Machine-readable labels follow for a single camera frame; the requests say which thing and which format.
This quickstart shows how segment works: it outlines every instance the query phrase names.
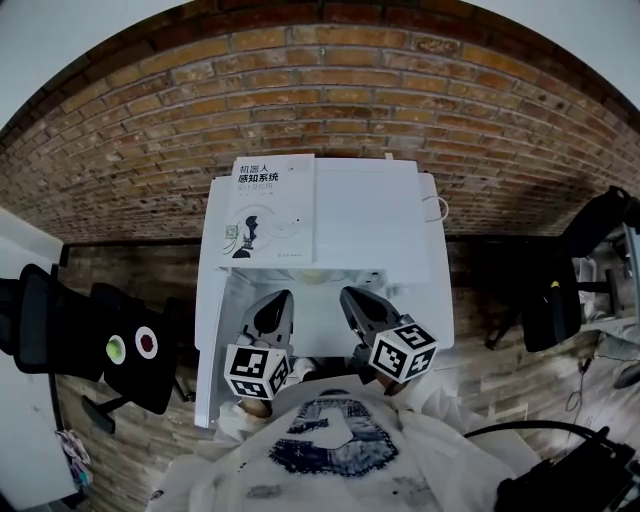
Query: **white cube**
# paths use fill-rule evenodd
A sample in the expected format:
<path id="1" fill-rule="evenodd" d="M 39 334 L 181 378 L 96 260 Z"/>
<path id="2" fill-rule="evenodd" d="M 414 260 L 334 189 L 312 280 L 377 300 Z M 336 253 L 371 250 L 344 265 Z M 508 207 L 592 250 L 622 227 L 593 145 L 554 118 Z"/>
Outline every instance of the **white cube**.
<path id="1" fill-rule="evenodd" d="M 286 350 L 227 346 L 224 378 L 235 395 L 273 400 L 289 373 Z"/>
<path id="2" fill-rule="evenodd" d="M 413 323 L 376 335 L 369 364 L 397 382 L 422 375 L 431 366 L 438 342 Z"/>

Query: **white wall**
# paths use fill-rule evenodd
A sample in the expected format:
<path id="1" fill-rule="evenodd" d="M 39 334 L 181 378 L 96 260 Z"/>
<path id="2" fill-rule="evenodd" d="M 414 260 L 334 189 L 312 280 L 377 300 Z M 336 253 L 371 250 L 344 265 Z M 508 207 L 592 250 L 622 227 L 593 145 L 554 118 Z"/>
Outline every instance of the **white wall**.
<path id="1" fill-rule="evenodd" d="M 13 250 L 6 253 L 1 252 L 1 244 L 8 243 L 15 246 Z M 10 261 L 14 263 L 19 261 L 18 254 L 20 251 L 28 251 L 33 253 L 34 258 L 40 258 L 40 262 L 34 263 L 39 266 L 42 266 L 40 263 L 48 264 L 48 268 L 45 268 L 45 270 L 49 272 L 51 264 L 58 263 L 60 260 L 62 246 L 62 240 L 47 235 L 28 222 L 9 213 L 4 208 L 0 208 L 0 254 L 4 254 L 4 258 L 0 260 L 2 262 L 0 264 L 0 272 L 7 271 L 6 267 L 10 263 L 6 261 L 7 258 L 10 258 Z"/>
<path id="2" fill-rule="evenodd" d="M 638 0 L 465 0 L 551 39 L 640 108 Z"/>
<path id="3" fill-rule="evenodd" d="M 16 279 L 28 263 L 47 272 L 62 242 L 0 209 L 0 278 Z M 25 375 L 0 352 L 0 493 L 16 510 L 76 492 L 56 439 L 47 375 Z"/>
<path id="4" fill-rule="evenodd" d="M 189 0 L 5 0 L 0 128 L 51 77 L 98 43 Z"/>

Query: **white book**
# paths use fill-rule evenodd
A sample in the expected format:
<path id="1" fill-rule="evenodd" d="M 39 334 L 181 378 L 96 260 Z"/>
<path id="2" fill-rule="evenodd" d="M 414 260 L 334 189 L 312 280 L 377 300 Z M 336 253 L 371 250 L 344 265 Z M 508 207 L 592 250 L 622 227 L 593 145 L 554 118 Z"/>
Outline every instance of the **white book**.
<path id="1" fill-rule="evenodd" d="M 287 268 L 313 262 L 314 158 L 236 159 L 222 265 Z"/>

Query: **blue print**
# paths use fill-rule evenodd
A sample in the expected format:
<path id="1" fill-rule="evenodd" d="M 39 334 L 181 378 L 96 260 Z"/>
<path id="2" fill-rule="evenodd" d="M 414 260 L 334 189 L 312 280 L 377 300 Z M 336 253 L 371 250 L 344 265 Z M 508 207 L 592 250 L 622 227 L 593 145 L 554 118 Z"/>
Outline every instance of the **blue print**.
<path id="1" fill-rule="evenodd" d="M 333 429 L 339 446 L 299 439 L 280 439 L 271 448 L 271 459 L 294 474 L 333 474 L 346 478 L 363 477 L 382 469 L 398 455 L 389 434 L 382 430 L 360 403 L 352 399 L 319 399 L 307 402 L 287 434 L 301 435 Z"/>

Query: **robot illustration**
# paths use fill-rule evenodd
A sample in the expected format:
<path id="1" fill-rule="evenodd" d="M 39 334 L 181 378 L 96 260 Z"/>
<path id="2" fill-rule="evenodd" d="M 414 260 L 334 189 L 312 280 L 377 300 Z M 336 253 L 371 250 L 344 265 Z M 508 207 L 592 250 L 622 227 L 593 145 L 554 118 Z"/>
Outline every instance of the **robot illustration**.
<path id="1" fill-rule="evenodd" d="M 253 250 L 253 241 L 258 237 L 255 233 L 258 223 L 257 215 L 250 215 L 245 221 L 246 229 L 242 230 L 242 247 L 233 253 L 232 258 L 251 258 L 249 251 Z"/>

